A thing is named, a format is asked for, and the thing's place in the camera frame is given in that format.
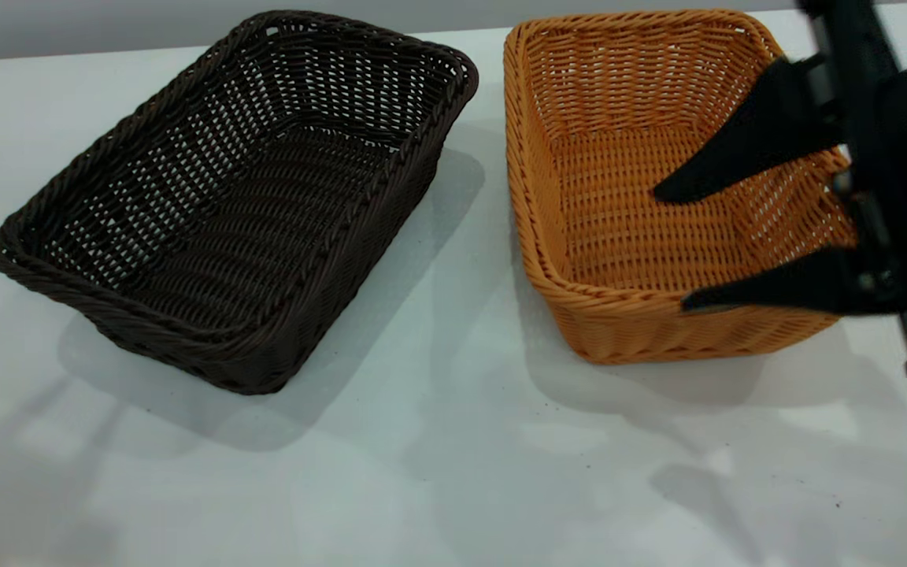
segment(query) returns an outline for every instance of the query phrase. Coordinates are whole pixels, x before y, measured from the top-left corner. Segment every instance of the screw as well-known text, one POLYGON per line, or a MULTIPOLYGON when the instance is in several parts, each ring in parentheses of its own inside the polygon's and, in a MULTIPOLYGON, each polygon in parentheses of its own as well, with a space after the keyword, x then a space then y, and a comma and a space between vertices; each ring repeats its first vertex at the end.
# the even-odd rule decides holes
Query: screw
POLYGON ((857 282, 863 291, 874 291, 874 287, 877 287, 877 280, 874 279, 874 274, 870 272, 861 273, 857 282))
POLYGON ((845 201, 853 193, 853 173, 849 169, 838 172, 831 178, 831 190, 845 201))

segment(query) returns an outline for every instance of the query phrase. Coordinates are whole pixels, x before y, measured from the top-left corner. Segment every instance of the orange wicker basket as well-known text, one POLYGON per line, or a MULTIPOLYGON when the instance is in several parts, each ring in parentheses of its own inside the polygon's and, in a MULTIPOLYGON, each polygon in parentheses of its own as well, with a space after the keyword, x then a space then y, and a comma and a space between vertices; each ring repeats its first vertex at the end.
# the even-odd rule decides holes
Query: orange wicker basket
POLYGON ((510 193, 529 280, 598 363, 771 352, 835 323, 802 309, 680 312, 696 287, 854 240, 822 151, 693 205, 653 187, 709 139, 781 55, 727 10, 534 20, 506 40, 510 193))

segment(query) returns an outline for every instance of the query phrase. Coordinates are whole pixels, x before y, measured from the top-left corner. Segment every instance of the basket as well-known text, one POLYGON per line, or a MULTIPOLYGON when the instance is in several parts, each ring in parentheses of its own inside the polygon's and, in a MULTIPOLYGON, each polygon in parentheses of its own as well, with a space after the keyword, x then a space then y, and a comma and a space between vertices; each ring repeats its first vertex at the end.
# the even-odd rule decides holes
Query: basket
POLYGON ((460 51, 254 16, 0 229, 0 270, 116 344, 278 391, 355 297, 478 87, 460 51))
POLYGON ((680 299, 853 242, 825 186, 847 166, 838 151, 698 204, 653 198, 780 54, 758 21, 724 10, 558 17, 510 33, 507 158, 524 268, 582 358, 771 352, 835 322, 763 306, 690 315, 680 299))

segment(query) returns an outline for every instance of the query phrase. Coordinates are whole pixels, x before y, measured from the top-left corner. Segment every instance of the robotic arm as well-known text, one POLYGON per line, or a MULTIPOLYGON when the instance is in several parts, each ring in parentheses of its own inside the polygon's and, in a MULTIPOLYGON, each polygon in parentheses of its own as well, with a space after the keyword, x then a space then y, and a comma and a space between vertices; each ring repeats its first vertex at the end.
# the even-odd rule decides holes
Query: robotic arm
POLYGON ((853 164, 831 187, 856 224, 859 243, 696 290, 683 308, 896 313, 907 340, 907 69, 898 71, 870 0, 798 4, 810 18, 818 53, 773 62, 730 120, 655 194, 670 203, 701 200, 773 165, 845 143, 853 164))

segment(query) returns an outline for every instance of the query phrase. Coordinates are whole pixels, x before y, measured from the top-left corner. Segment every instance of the basket bottom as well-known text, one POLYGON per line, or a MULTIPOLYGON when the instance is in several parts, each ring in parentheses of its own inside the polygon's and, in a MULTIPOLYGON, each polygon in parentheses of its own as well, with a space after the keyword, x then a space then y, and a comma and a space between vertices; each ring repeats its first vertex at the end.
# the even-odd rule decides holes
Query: basket bottom
POLYGON ((251 322, 281 303, 289 276, 389 157, 330 130, 284 132, 132 297, 199 329, 251 322))
POLYGON ((753 259, 730 206, 660 204, 653 187, 702 146, 680 126, 594 132, 552 146, 561 177, 570 280, 690 291, 748 276, 753 259))

